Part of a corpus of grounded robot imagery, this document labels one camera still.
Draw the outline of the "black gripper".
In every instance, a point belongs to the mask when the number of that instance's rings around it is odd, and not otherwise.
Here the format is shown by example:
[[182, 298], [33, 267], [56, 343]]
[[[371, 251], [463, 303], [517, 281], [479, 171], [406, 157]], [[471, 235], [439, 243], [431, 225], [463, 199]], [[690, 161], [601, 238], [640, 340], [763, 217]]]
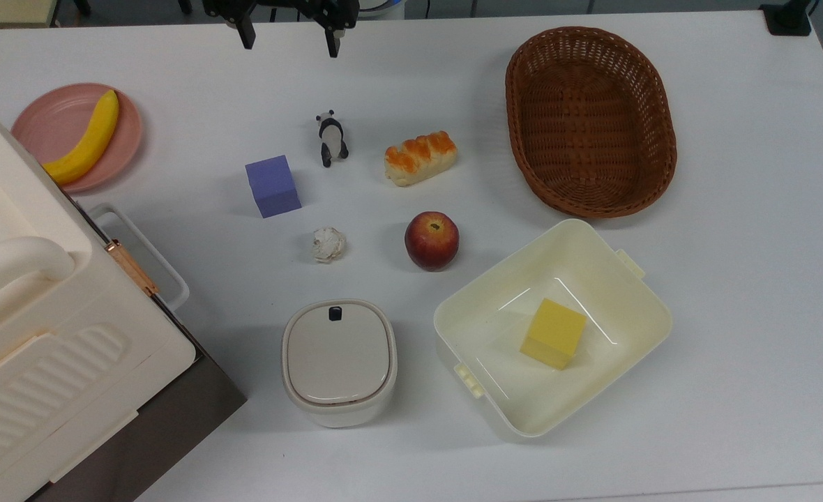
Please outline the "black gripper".
[[287, 8], [296, 10], [301, 16], [315, 20], [325, 28], [326, 48], [329, 57], [339, 55], [342, 30], [355, 26], [358, 19], [357, 1], [204, 1], [202, 8], [210, 17], [222, 18], [231, 26], [236, 26], [242, 45], [247, 50], [253, 48], [256, 33], [250, 18], [256, 7]]

